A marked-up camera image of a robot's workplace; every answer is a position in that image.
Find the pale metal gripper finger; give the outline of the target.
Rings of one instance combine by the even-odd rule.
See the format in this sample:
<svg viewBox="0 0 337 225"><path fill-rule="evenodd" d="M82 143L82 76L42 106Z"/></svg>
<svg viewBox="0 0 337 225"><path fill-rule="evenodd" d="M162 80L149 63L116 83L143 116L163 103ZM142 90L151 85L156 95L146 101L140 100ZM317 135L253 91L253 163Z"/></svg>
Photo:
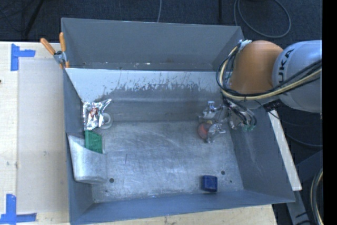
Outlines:
<svg viewBox="0 0 337 225"><path fill-rule="evenodd" d="M207 129L206 129L206 143L212 143L215 141L215 138L218 135L223 135L226 134L227 130L225 126L221 123L214 123L211 124Z"/></svg>
<svg viewBox="0 0 337 225"><path fill-rule="evenodd" d="M215 118L219 108L215 106L214 101L208 101L206 108L203 110L202 114L199 116L200 121L211 120Z"/></svg>

